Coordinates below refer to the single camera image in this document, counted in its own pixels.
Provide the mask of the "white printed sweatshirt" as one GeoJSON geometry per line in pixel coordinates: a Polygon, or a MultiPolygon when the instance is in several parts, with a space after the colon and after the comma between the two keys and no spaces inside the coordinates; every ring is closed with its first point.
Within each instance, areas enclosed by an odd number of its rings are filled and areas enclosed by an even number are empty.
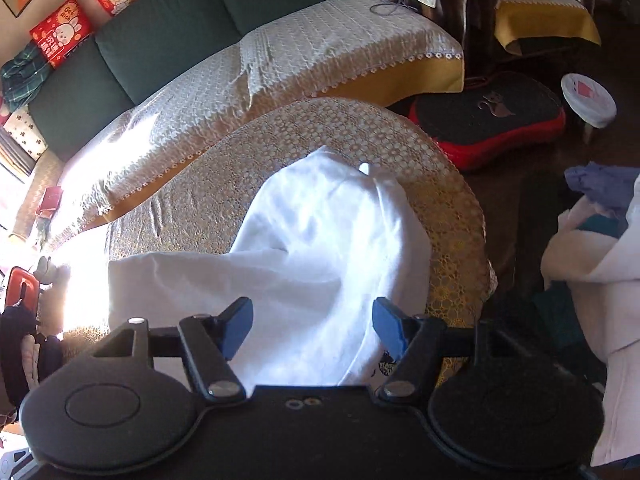
{"type": "Polygon", "coordinates": [[[231,362],[245,388],[378,387],[387,366],[374,300],[421,313],[431,255],[391,172],[319,148],[262,185],[226,254],[147,252],[111,262],[108,322],[171,326],[246,297],[253,326],[231,362]]]}

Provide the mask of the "dark folded clothes pile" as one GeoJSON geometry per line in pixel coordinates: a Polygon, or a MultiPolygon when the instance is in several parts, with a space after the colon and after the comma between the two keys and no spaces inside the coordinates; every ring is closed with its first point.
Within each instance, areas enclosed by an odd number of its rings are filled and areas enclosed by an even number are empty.
{"type": "Polygon", "coordinates": [[[63,365],[62,341],[37,332],[36,316],[19,304],[1,315],[1,374],[17,410],[26,396],[63,365]]]}

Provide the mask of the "clothes pile on chair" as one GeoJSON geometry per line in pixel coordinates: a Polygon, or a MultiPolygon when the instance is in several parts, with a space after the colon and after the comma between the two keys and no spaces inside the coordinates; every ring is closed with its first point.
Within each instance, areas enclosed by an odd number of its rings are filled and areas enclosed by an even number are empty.
{"type": "Polygon", "coordinates": [[[591,352],[606,366],[593,466],[639,456],[639,169],[590,162],[565,171],[580,199],[541,257],[548,287],[568,288],[591,352]]]}

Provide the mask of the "round table lace cloth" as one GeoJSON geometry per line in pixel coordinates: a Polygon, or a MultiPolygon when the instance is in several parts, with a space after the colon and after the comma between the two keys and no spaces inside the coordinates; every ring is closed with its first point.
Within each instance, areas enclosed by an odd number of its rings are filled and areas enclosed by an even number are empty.
{"type": "Polygon", "coordinates": [[[227,136],[147,200],[58,248],[67,337],[252,300],[232,359],[247,389],[378,385],[384,297],[470,327],[492,292],[482,208],[436,143],[363,102],[316,99],[227,136]]]}

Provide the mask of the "red booklet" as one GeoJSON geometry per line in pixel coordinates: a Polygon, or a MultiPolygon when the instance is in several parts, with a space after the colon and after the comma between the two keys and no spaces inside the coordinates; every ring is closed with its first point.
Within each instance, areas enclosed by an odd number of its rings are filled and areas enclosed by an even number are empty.
{"type": "Polygon", "coordinates": [[[51,218],[58,210],[62,196],[63,189],[60,186],[50,186],[50,188],[46,188],[37,209],[37,216],[51,218]]]}

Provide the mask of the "black red floor cushion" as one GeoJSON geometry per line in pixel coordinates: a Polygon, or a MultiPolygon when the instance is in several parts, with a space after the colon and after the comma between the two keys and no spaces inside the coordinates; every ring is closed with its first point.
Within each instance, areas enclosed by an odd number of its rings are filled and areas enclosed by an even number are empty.
{"type": "Polygon", "coordinates": [[[473,171],[514,148],[548,143],[565,130],[561,100],[533,78],[498,74],[460,93],[425,93],[408,118],[460,171],[473,171]]]}

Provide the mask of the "white bear pattern pillow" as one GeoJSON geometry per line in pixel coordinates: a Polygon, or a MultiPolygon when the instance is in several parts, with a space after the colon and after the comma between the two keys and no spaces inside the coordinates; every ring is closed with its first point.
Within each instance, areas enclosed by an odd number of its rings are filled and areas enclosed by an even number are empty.
{"type": "Polygon", "coordinates": [[[36,126],[27,105],[13,112],[4,123],[3,128],[35,162],[48,149],[48,144],[36,126]]]}

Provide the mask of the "white round stool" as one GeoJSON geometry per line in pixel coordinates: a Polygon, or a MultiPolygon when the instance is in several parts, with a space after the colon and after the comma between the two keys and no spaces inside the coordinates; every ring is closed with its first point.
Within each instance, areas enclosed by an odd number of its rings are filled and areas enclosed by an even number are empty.
{"type": "Polygon", "coordinates": [[[617,105],[602,84],[575,73],[561,79],[565,101],[582,121],[582,140],[589,144],[597,130],[608,128],[617,116],[617,105]]]}

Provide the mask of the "green sofa with lace cover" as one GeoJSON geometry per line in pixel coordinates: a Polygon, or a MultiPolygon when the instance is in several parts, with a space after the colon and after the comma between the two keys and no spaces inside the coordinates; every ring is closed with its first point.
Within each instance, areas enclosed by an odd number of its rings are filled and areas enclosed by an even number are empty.
{"type": "Polygon", "coordinates": [[[143,202],[237,128],[316,96],[382,106],[458,92],[463,50],[380,0],[288,3],[240,32],[238,0],[138,0],[85,39],[29,103],[64,166],[48,241],[143,202]]]}

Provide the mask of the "green plaid blanket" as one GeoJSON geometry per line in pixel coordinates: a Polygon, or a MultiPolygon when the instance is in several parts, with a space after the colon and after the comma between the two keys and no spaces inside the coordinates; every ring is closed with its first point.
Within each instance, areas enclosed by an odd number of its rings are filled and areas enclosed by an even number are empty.
{"type": "Polygon", "coordinates": [[[35,99],[53,67],[34,40],[1,67],[3,102],[10,113],[35,99]]]}

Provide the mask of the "red rabbit cushion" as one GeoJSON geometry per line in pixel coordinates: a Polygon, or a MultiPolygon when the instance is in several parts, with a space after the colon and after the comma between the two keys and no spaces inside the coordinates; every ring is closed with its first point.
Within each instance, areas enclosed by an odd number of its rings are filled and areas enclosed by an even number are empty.
{"type": "Polygon", "coordinates": [[[48,63],[58,68],[93,34],[93,27],[77,0],[65,0],[29,33],[48,63]]]}

